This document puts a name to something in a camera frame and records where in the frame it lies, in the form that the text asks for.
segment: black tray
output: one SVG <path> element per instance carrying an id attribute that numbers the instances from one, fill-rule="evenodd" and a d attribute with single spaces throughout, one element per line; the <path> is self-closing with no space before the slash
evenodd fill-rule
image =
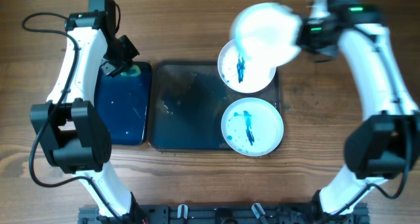
<path id="1" fill-rule="evenodd" d="M 147 140 L 158 150 L 230 150 L 221 119 L 238 99 L 260 98 L 280 111 L 278 72 L 256 93 L 239 93 L 225 85 L 214 60 L 164 60 L 152 77 Z"/>

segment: black cable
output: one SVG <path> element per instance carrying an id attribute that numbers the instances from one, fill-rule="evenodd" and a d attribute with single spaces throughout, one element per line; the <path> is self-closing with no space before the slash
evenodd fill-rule
<path id="1" fill-rule="evenodd" d="M 402 178 L 400 181 L 400 186 L 397 188 L 397 191 L 393 195 L 389 195 L 382 187 L 375 183 L 367 184 L 366 187 L 356 196 L 353 198 L 351 202 L 346 204 L 344 207 L 342 207 L 337 213 L 333 214 L 333 216 L 340 215 L 340 213 L 344 212 L 345 210 L 349 209 L 355 202 L 357 202 L 370 188 L 374 187 L 379 190 L 379 192 L 388 199 L 394 200 L 398 198 L 406 186 L 408 173 L 410 172 L 410 165 L 411 165 L 411 153 L 412 153 L 412 143 L 411 143 L 411 133 L 410 133 L 410 127 L 407 124 L 408 122 L 405 122 L 404 127 L 404 133 L 406 138 L 406 165 L 404 166 L 404 171 L 402 174 Z"/>
<path id="2" fill-rule="evenodd" d="M 35 32 L 35 33 L 50 33 L 50 34 L 60 34 L 63 36 L 68 37 L 72 43 L 74 44 L 74 58 L 73 58 L 73 63 L 72 63 L 72 67 L 70 68 L 70 73 L 68 75 L 68 78 L 66 80 L 66 83 L 64 84 L 64 88 L 62 90 L 62 94 L 59 98 L 59 100 L 57 101 L 57 103 L 55 104 L 54 108 L 52 109 L 51 113 L 48 115 L 47 121 L 41 126 L 41 129 L 39 130 L 35 141 L 33 142 L 32 145 L 32 149 L 31 149 L 31 154 L 29 157 L 29 169 L 30 169 L 30 175 L 31 178 L 33 180 L 33 182 L 35 182 L 35 184 L 41 186 L 41 187 L 45 187 L 45 188 L 55 188 L 55 187 L 59 187 L 65 184 L 68 184 L 72 181 L 76 181 L 76 180 L 85 180 L 88 182 L 88 184 L 90 184 L 90 186 L 92 186 L 93 190 L 96 192 L 96 194 L 98 195 L 99 199 L 104 203 L 104 205 L 106 206 L 106 208 L 108 209 L 108 211 L 115 217 L 116 220 L 118 220 L 119 222 L 123 223 L 123 221 L 121 220 L 121 218 L 118 217 L 118 215 L 113 211 L 113 209 L 111 209 L 109 203 L 107 203 L 107 201 L 105 200 L 105 198 L 102 196 L 102 194 L 100 193 L 100 191 L 98 190 L 98 188 L 96 187 L 96 185 L 93 183 L 93 180 L 91 178 L 88 177 L 84 177 L 84 176 L 78 176 L 78 177 L 73 177 L 70 179 L 67 179 L 65 181 L 61 181 L 59 183 L 55 183 L 55 184 L 46 184 L 43 183 L 42 181 L 40 181 L 35 174 L 35 170 L 33 167 L 33 162 L 34 162 L 34 158 L 35 158 L 35 152 L 37 150 L 39 141 L 41 140 L 42 135 L 44 134 L 45 129 L 47 128 L 51 118 L 56 114 L 58 108 L 60 107 L 60 105 L 62 104 L 64 98 L 66 97 L 68 90 L 69 90 L 69 86 L 70 83 L 72 82 L 72 78 L 74 76 L 74 72 L 77 66 L 77 60 L 79 58 L 79 45 L 77 44 L 77 41 L 70 36 L 69 34 L 67 34 L 66 32 L 63 31 L 58 31 L 58 30 L 38 30 L 38 29 L 33 29 L 33 28 L 28 28 L 25 26 L 26 22 L 35 17 L 35 16 L 56 16 L 59 18 L 63 18 L 64 20 L 68 20 L 67 17 L 62 16 L 60 14 L 55 14 L 55 13 L 50 13 L 50 12 L 39 12 L 39 13 L 35 13 L 35 14 L 31 14 L 29 16 L 27 16 L 23 21 L 22 21 L 22 28 L 26 31 L 29 32 Z"/>
<path id="3" fill-rule="evenodd" d="M 119 5 L 116 3 L 115 6 L 118 9 L 118 22 L 117 22 L 117 27 L 115 27 L 115 33 L 118 32 L 119 30 L 119 21 L 121 20 L 121 9 L 119 8 Z"/>

